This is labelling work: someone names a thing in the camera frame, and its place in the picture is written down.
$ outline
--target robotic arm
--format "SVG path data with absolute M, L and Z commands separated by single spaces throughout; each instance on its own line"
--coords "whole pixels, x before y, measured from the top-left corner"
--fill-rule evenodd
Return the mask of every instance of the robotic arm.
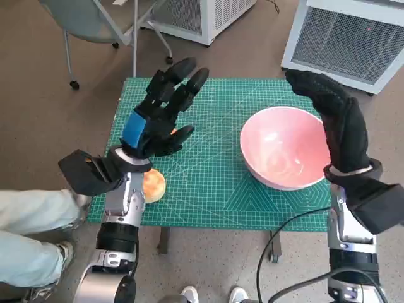
M 309 97 L 323 120 L 331 165 L 328 218 L 330 267 L 356 268 L 380 285 L 376 236 L 404 220 L 404 189 L 379 181 L 381 163 L 367 156 L 367 131 L 355 98 L 323 74 L 286 72 L 294 93 Z M 383 302 L 373 283 L 356 272 L 328 279 L 328 293 L 338 303 Z
M 59 162 L 76 193 L 86 196 L 106 193 L 96 249 L 81 276 L 74 303 L 134 302 L 138 231 L 145 208 L 143 174 L 152 168 L 150 156 L 179 151 L 194 130 L 189 125 L 171 133 L 179 112 L 191 106 L 208 78 L 209 71 L 203 68 L 186 84 L 175 88 L 195 67 L 196 60 L 188 58 L 166 72 L 156 72 L 145 99 L 127 121 L 121 145 L 111 147 L 106 157 L 76 150 Z

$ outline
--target table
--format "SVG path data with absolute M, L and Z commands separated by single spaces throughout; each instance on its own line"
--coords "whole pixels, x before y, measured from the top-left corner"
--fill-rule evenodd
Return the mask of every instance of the table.
M 107 147 L 119 144 L 126 119 L 145 96 L 149 78 L 127 79 Z M 160 252 L 167 252 L 171 227 L 276 230 L 284 221 L 330 204 L 328 183 L 299 191 L 278 191 L 258 182 L 244 165 L 239 148 L 242 126 L 255 112 L 275 105 L 295 106 L 316 114 L 311 101 L 296 96 L 285 80 L 209 79 L 177 126 L 195 126 L 184 148 L 153 158 L 167 180 L 161 201 L 147 205 L 143 225 L 162 227 Z M 93 200 L 88 217 L 100 222 L 104 196 Z M 285 230 L 324 232 L 326 213 L 302 217 Z M 280 241 L 275 243 L 279 249 Z

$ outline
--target chair wheel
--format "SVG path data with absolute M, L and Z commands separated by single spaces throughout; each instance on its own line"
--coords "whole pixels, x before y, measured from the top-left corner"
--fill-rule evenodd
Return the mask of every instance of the chair wheel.
M 73 90 L 78 90 L 80 88 L 79 84 L 77 81 L 70 81 L 70 86 Z
M 171 65 L 171 64 L 174 63 L 174 60 L 172 59 L 172 57 L 167 56 L 167 57 L 165 58 L 165 62 L 166 62 L 167 64 Z
M 277 254 L 273 254 L 272 252 L 270 252 L 269 254 L 268 254 L 268 259 L 269 259 L 269 261 L 271 262 L 271 263 L 277 263 L 277 262 L 279 262 L 279 256 L 277 255 Z

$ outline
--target vent grille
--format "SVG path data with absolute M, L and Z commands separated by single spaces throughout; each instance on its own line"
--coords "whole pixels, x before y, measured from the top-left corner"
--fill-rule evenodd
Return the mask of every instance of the vent grille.
M 293 62 L 375 84 L 404 48 L 404 27 L 309 8 Z
M 166 0 L 153 10 L 153 19 L 202 35 L 199 0 Z
M 226 27 L 254 3 L 254 0 L 216 0 L 215 29 Z

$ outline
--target light blue jeans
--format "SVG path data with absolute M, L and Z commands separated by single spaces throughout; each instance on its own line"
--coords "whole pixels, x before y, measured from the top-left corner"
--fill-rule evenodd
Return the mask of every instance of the light blue jeans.
M 17 287 L 55 282 L 62 272 L 60 250 L 24 235 L 63 227 L 79 215 L 67 189 L 0 191 L 0 282 Z

